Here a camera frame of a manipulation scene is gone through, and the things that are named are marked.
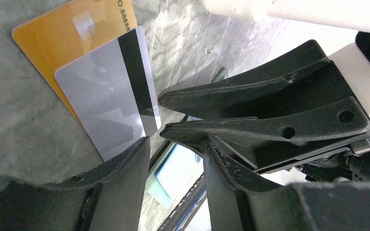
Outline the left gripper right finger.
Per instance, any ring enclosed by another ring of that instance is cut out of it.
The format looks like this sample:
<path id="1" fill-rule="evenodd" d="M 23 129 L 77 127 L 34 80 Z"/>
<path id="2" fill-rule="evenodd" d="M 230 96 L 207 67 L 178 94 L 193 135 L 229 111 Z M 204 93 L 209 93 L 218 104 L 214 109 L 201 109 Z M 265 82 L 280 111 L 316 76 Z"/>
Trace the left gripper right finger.
<path id="1" fill-rule="evenodd" d="M 293 183 L 254 173 L 205 141 L 214 231 L 370 231 L 370 183 Z"/>

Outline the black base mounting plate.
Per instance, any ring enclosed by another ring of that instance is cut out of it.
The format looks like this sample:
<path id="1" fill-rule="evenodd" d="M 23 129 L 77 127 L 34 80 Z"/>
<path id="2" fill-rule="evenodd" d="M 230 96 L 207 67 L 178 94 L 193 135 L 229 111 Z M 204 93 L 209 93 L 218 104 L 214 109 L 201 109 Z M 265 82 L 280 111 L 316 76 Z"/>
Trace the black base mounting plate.
<path id="1" fill-rule="evenodd" d="M 159 226 L 158 231 L 184 231 L 206 199 L 205 174 L 202 173 L 178 205 Z"/>

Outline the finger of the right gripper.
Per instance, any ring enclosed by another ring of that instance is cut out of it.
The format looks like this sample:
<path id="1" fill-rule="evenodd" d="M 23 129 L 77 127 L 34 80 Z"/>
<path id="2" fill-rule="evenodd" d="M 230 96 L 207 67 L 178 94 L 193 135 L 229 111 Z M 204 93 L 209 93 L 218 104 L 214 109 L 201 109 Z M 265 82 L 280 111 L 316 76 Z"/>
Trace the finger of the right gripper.
<path id="1" fill-rule="evenodd" d="M 170 123 L 161 137 L 202 153 L 210 141 L 257 173 L 299 165 L 370 137 L 370 118 L 354 97 L 292 115 Z"/>
<path id="2" fill-rule="evenodd" d="M 260 102 L 330 63 L 315 40 L 261 66 L 221 81 L 159 96 L 161 106 L 189 116 L 212 120 L 237 117 Z"/>

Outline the white PVC pipe frame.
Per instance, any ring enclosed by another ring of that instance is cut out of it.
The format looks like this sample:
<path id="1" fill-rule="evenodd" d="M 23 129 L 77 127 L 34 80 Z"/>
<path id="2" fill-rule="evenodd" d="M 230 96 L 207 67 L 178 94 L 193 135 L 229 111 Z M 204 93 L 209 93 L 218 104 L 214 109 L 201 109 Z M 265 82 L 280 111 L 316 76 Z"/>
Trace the white PVC pipe frame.
<path id="1" fill-rule="evenodd" d="M 202 0 L 209 12 L 255 22 L 267 17 L 370 33 L 370 0 Z"/>

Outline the green card holder wallet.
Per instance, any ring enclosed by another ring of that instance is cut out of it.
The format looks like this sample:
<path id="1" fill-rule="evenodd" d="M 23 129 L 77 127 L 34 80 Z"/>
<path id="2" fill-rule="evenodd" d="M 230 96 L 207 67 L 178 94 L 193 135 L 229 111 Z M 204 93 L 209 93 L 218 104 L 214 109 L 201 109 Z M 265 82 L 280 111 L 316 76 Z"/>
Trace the green card holder wallet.
<path id="1" fill-rule="evenodd" d="M 201 162 L 195 152 L 165 140 L 151 158 L 146 192 L 163 208 L 169 208 Z"/>

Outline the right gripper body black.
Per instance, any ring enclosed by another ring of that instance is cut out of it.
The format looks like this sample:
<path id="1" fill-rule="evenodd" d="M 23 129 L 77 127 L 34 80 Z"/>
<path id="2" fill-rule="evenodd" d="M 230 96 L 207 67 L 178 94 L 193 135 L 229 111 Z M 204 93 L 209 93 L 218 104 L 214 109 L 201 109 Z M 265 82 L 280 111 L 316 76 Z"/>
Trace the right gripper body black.
<path id="1" fill-rule="evenodd" d="M 284 121 L 280 141 L 223 141 L 223 152 L 257 174 L 299 168 L 309 181 L 370 181 L 370 122 L 335 63 L 276 87 L 273 67 L 240 74 L 259 84 L 244 116 Z"/>

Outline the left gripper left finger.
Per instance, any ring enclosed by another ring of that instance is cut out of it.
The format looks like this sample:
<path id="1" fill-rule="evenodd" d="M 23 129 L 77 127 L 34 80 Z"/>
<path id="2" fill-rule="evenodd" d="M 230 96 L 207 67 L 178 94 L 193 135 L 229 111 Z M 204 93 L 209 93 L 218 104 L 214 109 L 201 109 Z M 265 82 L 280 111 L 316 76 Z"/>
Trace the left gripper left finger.
<path id="1" fill-rule="evenodd" d="M 0 231 L 135 231 L 150 140 L 142 137 L 97 167 L 59 183 L 0 176 Z"/>

